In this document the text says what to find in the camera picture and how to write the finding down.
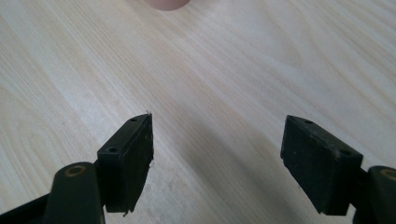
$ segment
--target black mount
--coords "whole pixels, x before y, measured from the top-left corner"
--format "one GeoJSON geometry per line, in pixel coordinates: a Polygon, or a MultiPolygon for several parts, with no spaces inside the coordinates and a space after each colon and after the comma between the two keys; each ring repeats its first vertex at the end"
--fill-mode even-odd
{"type": "Polygon", "coordinates": [[[311,120],[287,116],[280,157],[319,213],[354,224],[396,223],[396,170],[361,169],[363,156],[311,120]]]}
{"type": "Polygon", "coordinates": [[[153,160],[152,116],[126,121],[97,152],[98,160],[59,170],[51,192],[0,216],[0,223],[105,223],[109,213],[133,212],[153,160]]]}

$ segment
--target screw hole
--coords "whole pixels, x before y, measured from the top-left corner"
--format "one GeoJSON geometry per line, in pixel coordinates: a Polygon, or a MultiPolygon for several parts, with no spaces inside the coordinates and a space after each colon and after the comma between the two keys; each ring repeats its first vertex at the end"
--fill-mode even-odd
{"type": "Polygon", "coordinates": [[[117,152],[118,149],[116,147],[111,147],[108,149],[109,152],[117,152]]]}
{"type": "Polygon", "coordinates": [[[396,180],[396,172],[394,170],[383,169],[383,170],[381,170],[381,174],[391,180],[396,180]]]}
{"type": "Polygon", "coordinates": [[[85,166],[75,165],[64,171],[64,174],[66,176],[73,177],[82,174],[85,171],[85,169],[86,169],[85,166]]]}

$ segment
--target wood grain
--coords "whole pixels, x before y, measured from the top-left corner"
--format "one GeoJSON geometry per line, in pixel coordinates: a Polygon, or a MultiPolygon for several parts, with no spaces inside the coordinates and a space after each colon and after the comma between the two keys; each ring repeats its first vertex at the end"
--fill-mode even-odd
{"type": "Polygon", "coordinates": [[[0,1],[0,213],[151,111],[155,165],[107,223],[351,223],[279,158],[286,115],[396,167],[392,0],[0,1]]]}

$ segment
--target cup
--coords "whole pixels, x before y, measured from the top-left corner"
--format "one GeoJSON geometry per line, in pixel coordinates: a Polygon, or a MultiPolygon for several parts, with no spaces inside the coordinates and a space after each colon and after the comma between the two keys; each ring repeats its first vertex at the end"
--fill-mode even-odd
{"type": "Polygon", "coordinates": [[[183,7],[190,0],[146,0],[152,7],[162,11],[171,11],[183,7]]]}

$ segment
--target table surface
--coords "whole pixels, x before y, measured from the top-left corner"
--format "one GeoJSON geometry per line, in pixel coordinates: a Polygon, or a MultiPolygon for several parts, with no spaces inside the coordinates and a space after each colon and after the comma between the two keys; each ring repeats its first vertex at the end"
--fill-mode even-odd
{"type": "Polygon", "coordinates": [[[135,211],[107,223],[351,223],[279,157],[287,115],[396,166],[396,2],[0,0],[0,213],[153,115],[135,211]]]}

